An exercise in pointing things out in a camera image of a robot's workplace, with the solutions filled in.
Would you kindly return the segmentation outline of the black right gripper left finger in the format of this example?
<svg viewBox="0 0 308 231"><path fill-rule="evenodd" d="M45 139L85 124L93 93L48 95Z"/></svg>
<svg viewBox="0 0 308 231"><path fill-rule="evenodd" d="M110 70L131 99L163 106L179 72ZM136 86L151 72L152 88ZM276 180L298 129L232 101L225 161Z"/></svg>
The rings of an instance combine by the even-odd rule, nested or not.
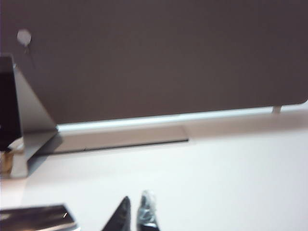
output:
<svg viewBox="0 0 308 231"><path fill-rule="evenodd" d="M102 231L130 231L131 230L131 203L128 196L120 202Z"/></svg>

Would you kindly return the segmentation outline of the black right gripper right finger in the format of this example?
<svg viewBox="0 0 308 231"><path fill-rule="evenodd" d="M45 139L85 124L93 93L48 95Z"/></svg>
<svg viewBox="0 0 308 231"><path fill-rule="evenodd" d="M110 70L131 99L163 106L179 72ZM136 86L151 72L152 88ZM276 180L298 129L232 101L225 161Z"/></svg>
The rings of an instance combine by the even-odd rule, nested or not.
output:
<svg viewBox="0 0 308 231"><path fill-rule="evenodd" d="M149 190L145 190L141 194L137 211L137 230L160 231L156 216L156 198Z"/></svg>

